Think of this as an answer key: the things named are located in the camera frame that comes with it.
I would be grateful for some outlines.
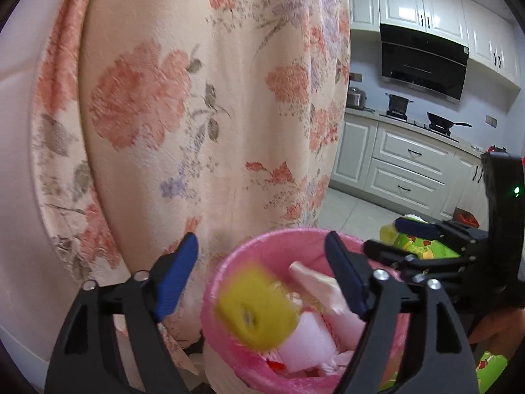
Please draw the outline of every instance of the pink trash can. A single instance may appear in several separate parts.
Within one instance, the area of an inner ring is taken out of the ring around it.
[[[241,345],[215,317],[215,304],[224,281],[248,263],[258,263],[275,274],[283,283],[293,286],[288,267],[298,260],[313,270],[333,276],[325,258],[325,237],[329,231],[292,229],[272,231],[243,244],[221,263],[208,281],[200,315],[203,335],[209,346],[248,387],[266,394],[332,394],[340,376],[287,379],[277,375],[256,352]],[[361,253],[363,241],[340,234],[351,252]],[[383,268],[370,262],[373,268]],[[395,372],[405,345],[408,315],[400,315],[388,370]]]

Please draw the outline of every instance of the black pot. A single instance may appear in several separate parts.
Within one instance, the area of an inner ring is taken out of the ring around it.
[[[399,114],[405,114],[406,107],[409,106],[409,103],[414,102],[410,99],[404,98],[402,96],[397,96],[395,94],[385,93],[385,95],[387,95],[390,98],[390,100],[388,101],[388,109]]]
[[[440,117],[439,115],[432,114],[431,112],[427,112],[427,115],[429,116],[429,120],[433,125],[436,125],[438,127],[442,127],[445,130],[449,130],[452,126],[466,126],[466,127],[472,127],[471,124],[468,123],[454,123],[453,121],[450,121],[448,119],[445,119],[443,117]]]

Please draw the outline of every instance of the black range hood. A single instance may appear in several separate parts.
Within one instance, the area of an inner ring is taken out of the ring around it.
[[[438,36],[381,24],[384,81],[458,103],[468,47]]]

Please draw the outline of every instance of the silver pot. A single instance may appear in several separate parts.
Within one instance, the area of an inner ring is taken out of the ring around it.
[[[354,108],[356,110],[364,109],[364,105],[367,102],[367,94],[364,90],[358,89],[357,87],[349,87],[348,95],[346,95],[346,106]]]

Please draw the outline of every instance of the electrical outlet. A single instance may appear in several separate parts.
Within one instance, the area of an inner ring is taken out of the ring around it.
[[[356,72],[351,72],[350,73],[350,81],[355,81],[357,83],[362,83],[363,82],[363,74],[358,74]]]
[[[487,114],[487,116],[485,117],[485,123],[496,128],[496,126],[498,125],[498,120]]]

